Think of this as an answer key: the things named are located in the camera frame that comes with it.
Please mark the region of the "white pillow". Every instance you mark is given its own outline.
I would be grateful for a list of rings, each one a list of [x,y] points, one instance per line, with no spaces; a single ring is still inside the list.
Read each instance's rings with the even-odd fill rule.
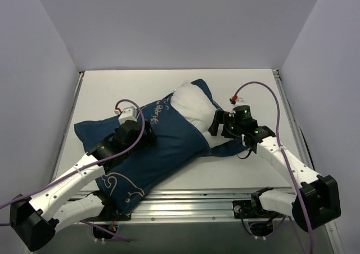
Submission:
[[[215,136],[209,132],[215,112],[222,108],[213,100],[212,93],[203,79],[185,81],[174,90],[170,104],[200,132],[210,148],[230,141],[229,138],[221,136],[220,132]]]

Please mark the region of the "aluminium right side rail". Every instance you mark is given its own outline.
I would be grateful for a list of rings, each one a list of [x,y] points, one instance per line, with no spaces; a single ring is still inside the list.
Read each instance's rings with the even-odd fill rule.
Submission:
[[[303,132],[302,132],[298,122],[296,121],[296,118],[294,116],[292,108],[286,97],[284,87],[282,85],[282,81],[281,81],[281,77],[280,77],[280,72],[279,72],[279,70],[272,70],[272,72],[273,72],[273,76],[274,76],[275,82],[278,87],[278,91],[279,91],[281,99],[282,99],[282,103],[283,103],[283,106],[285,109],[286,116],[289,121],[290,129],[291,129],[292,136],[294,138],[294,141],[295,141],[298,153],[299,153],[299,157],[308,167],[315,169],[314,163],[312,160],[312,156],[309,152],[309,148],[307,146],[306,140],[304,139]]]

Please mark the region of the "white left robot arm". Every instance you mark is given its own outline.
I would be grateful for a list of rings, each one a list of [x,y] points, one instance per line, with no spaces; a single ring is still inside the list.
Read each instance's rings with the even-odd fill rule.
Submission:
[[[82,220],[107,220],[116,210],[110,196],[101,190],[71,202],[69,199],[95,179],[119,166],[132,150],[156,145],[148,120],[127,120],[43,190],[18,195],[10,203],[10,226],[29,251],[44,247],[60,230]]]

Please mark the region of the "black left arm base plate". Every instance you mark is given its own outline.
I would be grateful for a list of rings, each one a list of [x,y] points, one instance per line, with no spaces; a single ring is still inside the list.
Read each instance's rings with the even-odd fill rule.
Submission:
[[[132,213],[122,213],[116,208],[113,201],[102,201],[103,208],[98,216],[93,217],[93,221],[129,221]]]

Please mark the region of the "aluminium front rail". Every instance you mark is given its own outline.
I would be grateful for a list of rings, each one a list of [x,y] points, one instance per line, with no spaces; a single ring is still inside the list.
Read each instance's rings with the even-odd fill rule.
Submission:
[[[258,188],[154,190],[141,199],[125,224],[237,222],[233,201],[249,200]]]

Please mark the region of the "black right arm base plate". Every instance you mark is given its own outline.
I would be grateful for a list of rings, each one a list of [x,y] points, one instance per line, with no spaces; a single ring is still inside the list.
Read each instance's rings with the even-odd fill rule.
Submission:
[[[283,217],[282,214],[274,211],[259,212],[251,205],[251,200],[241,199],[232,201],[233,217],[235,219],[269,219],[272,217]]]

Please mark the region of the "aluminium left side rail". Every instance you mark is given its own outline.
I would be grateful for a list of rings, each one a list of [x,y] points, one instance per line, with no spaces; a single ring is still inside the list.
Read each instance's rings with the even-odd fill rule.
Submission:
[[[60,149],[59,149],[59,152],[58,152],[58,155],[57,155],[56,164],[55,164],[53,174],[52,174],[52,180],[56,179],[56,175],[57,175],[57,172],[58,172],[59,167],[60,167],[62,153],[63,153],[64,148],[65,148],[67,135],[69,133],[69,129],[70,129],[71,121],[72,121],[72,118],[73,118],[75,106],[77,104],[78,96],[79,96],[80,89],[81,89],[81,86],[82,86],[82,82],[83,82],[83,79],[84,79],[84,74],[85,74],[84,71],[79,72],[79,79],[78,79],[78,82],[77,82],[77,85],[76,85],[76,88],[75,88],[75,92],[74,92],[74,96],[73,96],[73,102],[72,102],[72,106],[71,106],[71,109],[70,109],[70,114],[69,114],[69,117],[68,117],[68,120],[67,120],[65,132],[64,132],[63,137],[62,137],[61,146],[60,146]]]

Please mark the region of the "blue embroidered pillowcase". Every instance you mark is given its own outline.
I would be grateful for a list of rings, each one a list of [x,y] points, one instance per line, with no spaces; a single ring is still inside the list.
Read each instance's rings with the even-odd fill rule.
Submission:
[[[196,158],[229,157],[246,150],[233,139],[210,148],[200,132],[171,106],[172,95],[141,108],[157,136],[157,145],[132,150],[121,165],[96,179],[98,188],[122,213],[131,212],[152,188]]]

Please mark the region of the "aluminium rail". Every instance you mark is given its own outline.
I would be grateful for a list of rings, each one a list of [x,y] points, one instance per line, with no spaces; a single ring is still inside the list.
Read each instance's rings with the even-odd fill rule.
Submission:
[[[68,117],[68,120],[67,120],[65,132],[64,132],[63,137],[62,137],[61,146],[60,146],[60,149],[59,149],[59,152],[58,152],[58,155],[57,155],[56,164],[55,164],[53,174],[52,174],[52,180],[56,179],[56,175],[57,175],[57,172],[58,172],[59,167],[60,167],[62,153],[63,153],[64,148],[65,148],[67,135],[69,133],[69,129],[70,129],[71,121],[72,121],[72,118],[73,118],[75,106],[77,104],[78,96],[79,96],[80,89],[81,89],[81,86],[82,86],[82,82],[83,82],[83,79],[84,79],[84,74],[85,74],[84,71],[79,72],[79,79],[78,79],[78,82],[77,82],[77,85],[76,85],[76,88],[75,88],[75,92],[74,92],[74,96],[73,96],[73,102],[72,102],[72,106],[71,106],[71,109],[70,109],[70,114],[69,114],[69,117]]]
[[[309,152],[309,148],[307,146],[306,140],[304,139],[303,132],[302,132],[298,122],[296,121],[296,118],[294,116],[292,108],[286,97],[284,87],[282,85],[282,81],[281,81],[281,77],[280,77],[280,72],[279,72],[279,70],[272,70],[272,72],[273,72],[273,76],[274,76],[275,82],[278,87],[278,91],[279,91],[281,99],[282,99],[282,103],[283,103],[283,106],[285,109],[286,116],[289,121],[290,129],[291,129],[292,136],[294,138],[294,141],[295,141],[298,153],[299,153],[299,157],[308,167],[315,169],[314,163],[312,160],[312,156]]]
[[[141,199],[125,224],[237,222],[233,201],[249,200],[258,188],[154,190]]]

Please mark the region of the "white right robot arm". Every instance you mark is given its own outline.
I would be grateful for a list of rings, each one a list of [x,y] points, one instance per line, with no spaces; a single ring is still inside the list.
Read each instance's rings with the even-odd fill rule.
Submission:
[[[266,160],[292,187],[294,194],[265,187],[251,195],[250,209],[256,216],[277,212],[295,220],[303,230],[317,229],[341,215],[337,181],[322,176],[301,162],[286,147],[278,144],[277,134],[267,126],[258,125],[248,105],[236,105],[232,111],[218,110],[209,133],[232,138]]]

